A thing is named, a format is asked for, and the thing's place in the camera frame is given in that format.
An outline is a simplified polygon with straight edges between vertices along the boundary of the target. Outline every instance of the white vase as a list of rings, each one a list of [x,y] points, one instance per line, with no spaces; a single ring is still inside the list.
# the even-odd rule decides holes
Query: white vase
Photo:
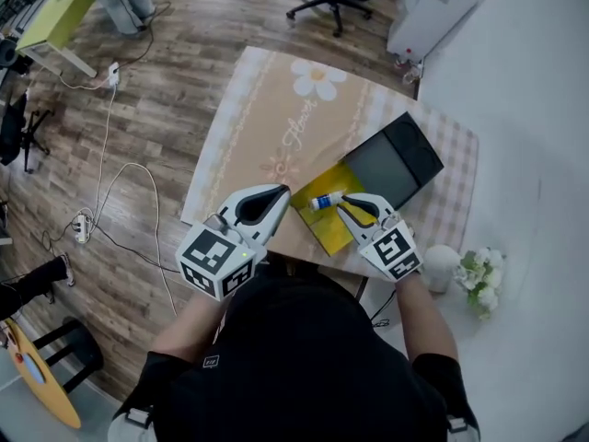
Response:
[[[423,281],[430,291],[445,293],[459,264],[460,256],[451,247],[445,244],[431,246],[423,254]]]

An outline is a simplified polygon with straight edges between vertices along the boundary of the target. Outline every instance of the wooden floor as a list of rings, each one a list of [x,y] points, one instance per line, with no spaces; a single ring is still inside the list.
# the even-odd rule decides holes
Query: wooden floor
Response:
[[[400,84],[394,58],[385,51],[395,0],[369,4],[375,9],[370,21],[344,8],[341,39],[331,36],[334,24],[326,7],[300,13],[295,23],[288,21],[284,13],[301,0],[155,0],[160,8],[166,1],[171,6],[153,24],[151,51],[121,70],[101,197],[124,163],[146,165],[159,190],[163,261],[175,268],[174,251],[188,230],[179,217],[192,173],[234,63],[247,45],[330,64],[408,95],[412,88]],[[99,74],[90,80],[59,62],[64,79],[70,85],[97,84],[113,61],[131,60],[148,42],[147,33],[121,37],[106,13],[93,6],[70,48]],[[33,65],[32,76],[38,69]],[[18,80],[17,93],[31,78]],[[39,132],[52,153],[45,157],[33,151],[32,175],[22,171],[22,155],[0,168],[0,192],[10,201],[8,230],[15,242],[0,254],[10,273],[24,273],[49,260],[51,254],[40,244],[42,231],[57,238],[79,208],[94,207],[110,97],[108,88],[67,88],[48,71],[32,84],[29,111],[55,109]],[[155,221],[151,181],[144,172],[127,169],[113,187],[100,224],[120,243],[155,258]],[[24,315],[39,332],[57,327],[65,316],[85,322],[105,355],[104,370],[94,381],[123,399],[138,378],[154,336],[173,318],[158,270],[112,246],[99,232],[80,246],[70,229],[56,251],[69,253],[77,285],[70,289],[59,284],[55,305],[37,298]],[[178,275],[167,276],[181,307],[191,292]]]

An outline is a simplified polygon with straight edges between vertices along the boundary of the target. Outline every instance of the black stool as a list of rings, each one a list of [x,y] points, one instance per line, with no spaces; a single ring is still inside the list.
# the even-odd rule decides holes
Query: black stool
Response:
[[[74,318],[65,318],[61,327],[40,337],[33,342],[33,345],[40,350],[60,337],[64,338],[66,346],[45,359],[45,362],[48,366],[53,366],[70,354],[74,354],[80,361],[84,368],[63,384],[65,392],[70,393],[82,381],[94,372],[99,371],[104,365],[104,359],[100,347],[98,347],[90,331],[84,324]]]

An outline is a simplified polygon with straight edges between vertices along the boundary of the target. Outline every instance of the white flower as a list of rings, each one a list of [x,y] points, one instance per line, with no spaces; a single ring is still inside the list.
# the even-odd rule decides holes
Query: white flower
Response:
[[[491,250],[489,254],[489,264],[494,269],[503,268],[503,256],[498,250]]]
[[[501,287],[501,280],[503,279],[503,272],[500,269],[493,269],[485,277],[485,283],[492,289],[498,289]]]
[[[484,265],[485,262],[488,262],[490,258],[491,252],[489,251],[489,248],[483,247],[477,251],[474,260],[477,265]]]
[[[480,267],[477,270],[468,270],[468,280],[473,284],[477,284],[478,282],[482,281],[482,277],[485,275],[485,269]]]
[[[462,286],[466,290],[470,291],[473,290],[475,287],[475,283],[472,280],[468,279],[468,272],[462,265],[457,265],[454,271],[452,272],[452,280],[455,284]]]
[[[493,290],[490,286],[485,286],[482,290],[479,291],[477,300],[481,306],[488,309],[489,311],[493,311],[499,304],[499,298],[497,298],[497,295],[495,295],[495,290]]]
[[[291,64],[291,70],[299,77],[294,82],[294,91],[301,97],[309,95],[313,88],[318,96],[326,101],[336,98],[338,91],[332,82],[343,82],[347,74],[328,65],[297,59]]]

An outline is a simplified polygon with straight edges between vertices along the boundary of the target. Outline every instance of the beige tablecloth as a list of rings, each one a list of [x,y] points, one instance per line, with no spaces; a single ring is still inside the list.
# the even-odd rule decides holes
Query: beige tablecloth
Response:
[[[478,139],[443,114],[369,80],[288,54],[247,47],[215,114],[192,178],[182,221],[213,213],[225,197],[260,183],[293,192],[408,111],[445,165],[401,214],[422,250],[460,249],[477,169]],[[378,271],[355,244],[333,257],[289,209],[268,248],[367,276]]]

